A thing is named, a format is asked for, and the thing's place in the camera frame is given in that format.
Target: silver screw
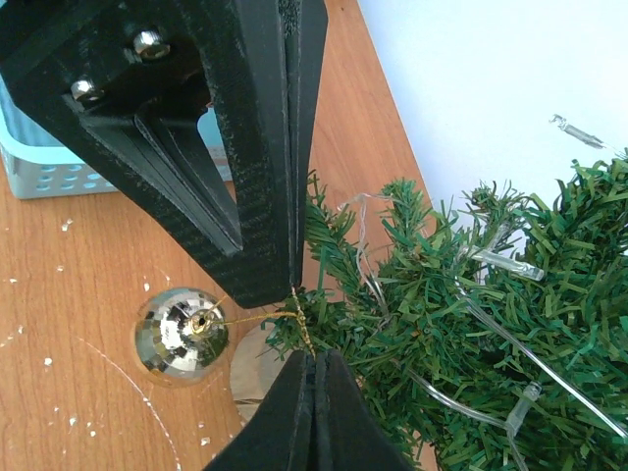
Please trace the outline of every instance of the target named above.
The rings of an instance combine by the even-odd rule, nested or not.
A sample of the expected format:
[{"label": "silver screw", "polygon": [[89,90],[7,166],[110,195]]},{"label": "silver screw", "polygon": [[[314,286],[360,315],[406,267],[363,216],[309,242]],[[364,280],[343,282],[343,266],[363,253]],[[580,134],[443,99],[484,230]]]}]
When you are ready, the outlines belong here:
[{"label": "silver screw", "polygon": [[166,44],[156,31],[142,31],[133,40],[135,53],[145,61],[155,61],[170,54],[170,44]]},{"label": "silver screw", "polygon": [[72,97],[79,103],[96,101],[105,95],[105,92],[96,88],[88,78],[75,81],[70,91],[72,92]]}]

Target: wooden table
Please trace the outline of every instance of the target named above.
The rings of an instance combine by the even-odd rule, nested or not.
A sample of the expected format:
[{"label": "wooden table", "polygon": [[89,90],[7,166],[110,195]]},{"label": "wooden table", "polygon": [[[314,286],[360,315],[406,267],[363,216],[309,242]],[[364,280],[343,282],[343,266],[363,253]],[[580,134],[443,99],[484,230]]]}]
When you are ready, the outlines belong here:
[{"label": "wooden table", "polygon": [[[327,3],[312,168],[333,203],[396,177],[422,184],[356,0]],[[251,324],[232,328],[204,383],[153,386],[131,353],[141,304],[168,287],[221,290],[121,194],[19,201],[0,175],[0,468],[201,469],[241,428],[229,360]],[[386,241],[375,218],[372,246]]]}]

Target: white wall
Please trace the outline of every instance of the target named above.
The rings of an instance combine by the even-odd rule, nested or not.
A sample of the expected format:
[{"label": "white wall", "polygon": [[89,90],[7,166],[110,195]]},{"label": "white wall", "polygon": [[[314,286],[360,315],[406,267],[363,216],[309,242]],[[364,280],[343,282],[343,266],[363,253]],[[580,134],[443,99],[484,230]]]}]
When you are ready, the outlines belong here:
[{"label": "white wall", "polygon": [[628,146],[628,2],[359,0],[433,200],[506,180],[546,202],[572,159]]}]

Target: plastic basket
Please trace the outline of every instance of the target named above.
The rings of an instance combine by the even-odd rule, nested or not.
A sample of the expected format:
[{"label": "plastic basket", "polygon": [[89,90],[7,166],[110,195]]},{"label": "plastic basket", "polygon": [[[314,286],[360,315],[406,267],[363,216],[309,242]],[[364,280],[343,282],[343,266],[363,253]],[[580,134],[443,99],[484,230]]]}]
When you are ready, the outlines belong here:
[{"label": "plastic basket", "polygon": [[[223,180],[231,172],[216,115],[209,110],[198,130]],[[0,152],[9,186],[19,199],[101,193],[116,189],[13,103],[0,78]]]}]

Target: green tinsel foliage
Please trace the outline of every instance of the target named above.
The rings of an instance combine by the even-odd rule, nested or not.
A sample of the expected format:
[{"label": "green tinsel foliage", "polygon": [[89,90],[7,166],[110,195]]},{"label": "green tinsel foliage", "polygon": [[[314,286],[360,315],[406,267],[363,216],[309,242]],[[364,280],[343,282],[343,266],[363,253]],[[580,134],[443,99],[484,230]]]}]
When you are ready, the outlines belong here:
[{"label": "green tinsel foliage", "polygon": [[[342,352],[359,379],[381,428],[410,459],[421,441],[436,447],[444,470],[517,469],[503,429],[478,422],[428,396],[408,371],[459,402],[505,420],[531,381],[543,392],[516,441],[531,470],[626,470],[628,446],[586,406],[521,351],[476,320],[458,297],[469,296],[594,404],[626,427],[628,415],[628,163],[592,168],[574,163],[572,182],[559,182],[551,207],[536,195],[485,185],[467,195],[474,225],[457,229],[455,212],[426,209],[414,182],[388,184],[382,216],[392,247],[377,281],[390,312],[357,270],[357,247],[346,240],[354,213],[325,205],[314,177],[306,240],[321,263],[317,289],[301,290],[315,348]],[[423,236],[426,218],[436,230]],[[507,228],[494,251],[526,237],[526,261],[546,272],[540,282],[470,259],[463,245],[486,247]],[[342,301],[322,288],[323,271],[338,282]],[[295,310],[293,300],[286,309]],[[282,352],[301,348],[293,319],[276,321],[268,343]],[[421,436],[415,439],[415,432]]]}]

